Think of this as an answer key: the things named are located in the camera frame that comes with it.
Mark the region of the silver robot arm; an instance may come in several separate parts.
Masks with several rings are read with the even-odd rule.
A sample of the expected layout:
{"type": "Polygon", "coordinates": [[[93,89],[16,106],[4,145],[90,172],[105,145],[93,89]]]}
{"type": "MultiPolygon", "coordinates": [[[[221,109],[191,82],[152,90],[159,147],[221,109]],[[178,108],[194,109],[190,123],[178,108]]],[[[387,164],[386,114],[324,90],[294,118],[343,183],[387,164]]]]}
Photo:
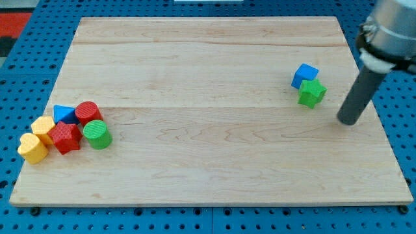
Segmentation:
{"type": "Polygon", "coordinates": [[[415,73],[415,0],[379,0],[360,25],[356,46],[376,73],[415,73]]]}

